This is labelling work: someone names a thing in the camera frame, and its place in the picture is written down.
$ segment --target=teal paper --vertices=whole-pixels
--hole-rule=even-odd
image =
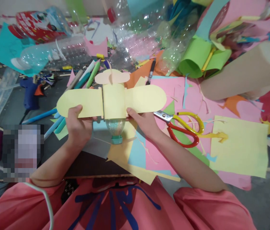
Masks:
[[[144,14],[145,11],[151,12],[153,9],[158,9],[163,5],[164,0],[127,0],[129,10],[132,17],[138,14]]]
[[[16,70],[28,77],[32,77],[45,67],[47,64],[36,67],[35,69],[20,70],[17,69],[12,63],[12,58],[19,58],[22,50],[27,47],[35,45],[32,39],[18,39],[8,29],[8,24],[4,23],[0,32],[0,62],[13,70]]]
[[[212,24],[222,9],[222,7],[225,6],[226,3],[228,3],[229,0],[214,0],[211,4],[211,7],[208,9],[205,17],[203,18],[196,35],[205,41],[210,42],[209,40],[209,31],[212,27]]]

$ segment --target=green marker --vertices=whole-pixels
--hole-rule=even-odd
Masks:
[[[86,88],[91,87],[91,84],[93,83],[94,77],[96,76],[97,72],[100,69],[100,62],[96,62],[96,65],[94,66],[93,71],[91,72],[90,78],[88,79]]]

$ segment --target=white cable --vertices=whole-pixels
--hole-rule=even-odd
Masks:
[[[36,191],[39,191],[41,193],[43,193],[45,199],[46,199],[46,203],[47,203],[47,207],[48,207],[48,212],[49,212],[49,217],[50,217],[50,227],[49,230],[53,230],[53,224],[54,224],[54,218],[53,218],[53,210],[52,210],[52,206],[51,206],[51,202],[49,199],[48,194],[46,193],[46,191],[42,188],[39,188],[33,184],[27,183],[27,182],[23,182],[24,184],[26,184],[27,186],[33,188]]]

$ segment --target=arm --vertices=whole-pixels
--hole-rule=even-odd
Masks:
[[[225,183],[212,169],[159,129],[153,113],[139,115],[131,108],[128,108],[127,112],[193,188],[208,192],[228,190]]]
[[[78,119],[81,110],[81,105],[69,109],[66,118],[68,140],[31,175],[30,178],[35,185],[39,187],[58,185],[89,141],[93,121],[91,118]]]

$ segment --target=yellow paper wing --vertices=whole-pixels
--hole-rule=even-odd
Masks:
[[[57,102],[57,111],[68,117],[69,108],[82,105],[79,118],[103,116],[102,89],[72,89],[66,91]]]
[[[161,110],[166,101],[166,93],[156,85],[125,89],[125,108],[131,107],[137,113]]]

